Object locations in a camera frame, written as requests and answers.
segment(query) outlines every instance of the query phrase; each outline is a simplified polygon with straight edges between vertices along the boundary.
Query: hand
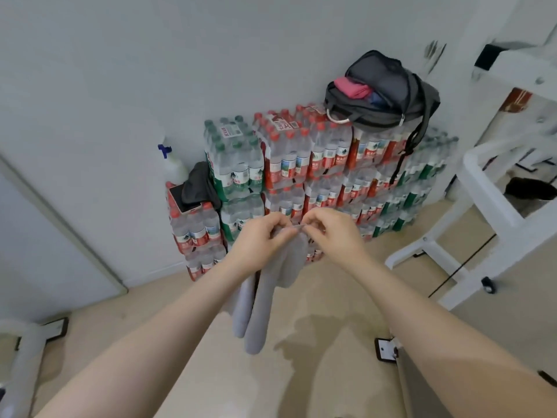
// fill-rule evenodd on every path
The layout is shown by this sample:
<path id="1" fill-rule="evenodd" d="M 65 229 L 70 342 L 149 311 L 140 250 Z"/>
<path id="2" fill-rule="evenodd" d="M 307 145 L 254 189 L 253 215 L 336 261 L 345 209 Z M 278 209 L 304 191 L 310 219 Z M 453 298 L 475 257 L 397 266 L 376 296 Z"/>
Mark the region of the hand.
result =
<path id="1" fill-rule="evenodd" d="M 275 226 L 286 229 L 271 238 Z M 225 262 L 244 278 L 261 270 L 282 246 L 298 234 L 298 228 L 288 227 L 292 227 L 292 222 L 279 212 L 249 220 L 225 257 Z"/>
<path id="2" fill-rule="evenodd" d="M 331 208 L 312 208 L 304 215 L 302 224 L 308 224 L 302 231 L 345 270 L 355 258 L 368 256 L 360 232 L 348 214 Z"/>

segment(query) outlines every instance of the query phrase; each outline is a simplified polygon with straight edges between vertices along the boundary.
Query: gray backpack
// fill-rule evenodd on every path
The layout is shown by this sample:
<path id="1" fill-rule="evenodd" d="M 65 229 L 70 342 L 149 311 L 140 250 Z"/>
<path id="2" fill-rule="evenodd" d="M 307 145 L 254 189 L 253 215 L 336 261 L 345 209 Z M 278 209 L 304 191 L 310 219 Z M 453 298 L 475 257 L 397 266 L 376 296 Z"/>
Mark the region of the gray backpack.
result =
<path id="1" fill-rule="evenodd" d="M 349 120 L 353 126 L 364 131 L 381 132 L 422 117 L 421 123 L 408 137 L 393 175 L 394 180 L 404 157 L 414 152 L 426 133 L 429 118 L 440 104 L 439 92 L 402 67 L 400 60 L 389 58 L 376 50 L 362 55 L 348 68 L 345 76 L 352 82 L 373 88 L 386 104 L 376 106 L 367 100 L 353 100 L 331 82 L 327 86 L 324 103 L 329 119 L 337 121 L 331 117 L 334 115 L 340 120 Z"/>

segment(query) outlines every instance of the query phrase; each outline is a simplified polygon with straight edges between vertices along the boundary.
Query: person's left arm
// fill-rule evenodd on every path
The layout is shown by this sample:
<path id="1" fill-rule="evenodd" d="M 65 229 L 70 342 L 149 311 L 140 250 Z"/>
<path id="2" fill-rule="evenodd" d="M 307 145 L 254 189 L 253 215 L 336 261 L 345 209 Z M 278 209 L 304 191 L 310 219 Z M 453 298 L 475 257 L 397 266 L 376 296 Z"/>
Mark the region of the person's left arm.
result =
<path id="1" fill-rule="evenodd" d="M 184 295 L 108 348 L 37 418 L 151 418 L 233 291 L 297 233 L 280 214 L 247 222 L 230 253 Z"/>

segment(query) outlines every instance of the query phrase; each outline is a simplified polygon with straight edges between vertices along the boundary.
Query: blue spray nozzle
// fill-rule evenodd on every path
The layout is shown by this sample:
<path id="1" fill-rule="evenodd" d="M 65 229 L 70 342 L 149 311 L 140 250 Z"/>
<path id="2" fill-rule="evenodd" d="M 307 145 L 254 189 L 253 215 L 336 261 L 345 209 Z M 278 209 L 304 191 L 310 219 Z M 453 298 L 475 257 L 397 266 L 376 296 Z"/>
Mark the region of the blue spray nozzle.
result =
<path id="1" fill-rule="evenodd" d="M 172 147 L 165 147 L 163 144 L 159 144 L 158 148 L 163 152 L 164 158 L 167 158 L 167 155 L 172 152 Z"/>

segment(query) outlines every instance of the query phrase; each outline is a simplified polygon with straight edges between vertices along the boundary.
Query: cord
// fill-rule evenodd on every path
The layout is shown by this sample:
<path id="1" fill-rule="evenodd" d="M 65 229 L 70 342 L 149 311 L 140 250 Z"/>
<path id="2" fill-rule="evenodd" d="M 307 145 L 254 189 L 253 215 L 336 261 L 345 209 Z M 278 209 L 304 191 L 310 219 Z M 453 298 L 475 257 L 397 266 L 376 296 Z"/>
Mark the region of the cord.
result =
<path id="1" fill-rule="evenodd" d="M 453 278 L 453 276 L 454 276 L 455 274 L 457 274 L 457 273 L 460 271 L 460 269 L 463 268 L 472 258 L 474 258 L 474 256 L 475 256 L 477 253 L 479 253 L 482 249 L 484 249 L 485 246 L 486 246 L 489 242 L 491 242 L 495 236 L 497 236 L 497 233 L 494 233 L 494 234 L 491 236 L 491 238 L 489 238 L 488 240 L 486 240 L 486 241 L 484 242 L 484 244 L 483 244 L 482 246 L 480 246 L 480 247 L 476 250 L 475 253 L 473 253 L 472 255 L 470 255 L 470 257 L 469 257 L 467 260 L 465 260 L 465 261 L 460 265 L 460 267 L 458 267 L 458 268 L 455 270 L 455 272 L 454 272 L 453 274 L 451 274 L 449 277 L 447 277 L 447 279 L 446 279 L 445 281 L 443 281 L 439 286 L 437 286 L 437 288 L 436 288 L 433 292 L 430 293 L 430 295 L 428 296 L 428 298 L 431 298 L 431 297 L 435 294 L 435 292 L 438 291 L 440 288 L 442 288 L 443 285 L 444 285 L 447 281 L 451 280 L 451 279 Z"/>

